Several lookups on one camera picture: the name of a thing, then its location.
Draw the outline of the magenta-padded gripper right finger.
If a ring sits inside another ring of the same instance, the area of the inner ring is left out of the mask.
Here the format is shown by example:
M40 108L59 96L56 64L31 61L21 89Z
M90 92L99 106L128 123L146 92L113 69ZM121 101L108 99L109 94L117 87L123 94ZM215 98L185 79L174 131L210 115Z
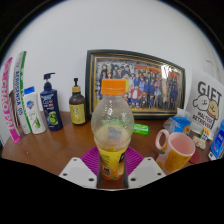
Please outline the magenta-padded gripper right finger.
M124 187L140 188L165 177L152 157L143 157L129 147L125 152Z

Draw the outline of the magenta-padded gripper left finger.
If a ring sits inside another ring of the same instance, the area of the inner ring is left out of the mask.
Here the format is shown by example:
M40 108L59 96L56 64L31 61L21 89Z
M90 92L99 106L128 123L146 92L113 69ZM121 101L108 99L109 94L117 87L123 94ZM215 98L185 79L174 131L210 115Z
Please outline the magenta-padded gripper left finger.
M98 148L93 147L80 158L73 157L59 176L78 186L96 189L99 173L100 155Z

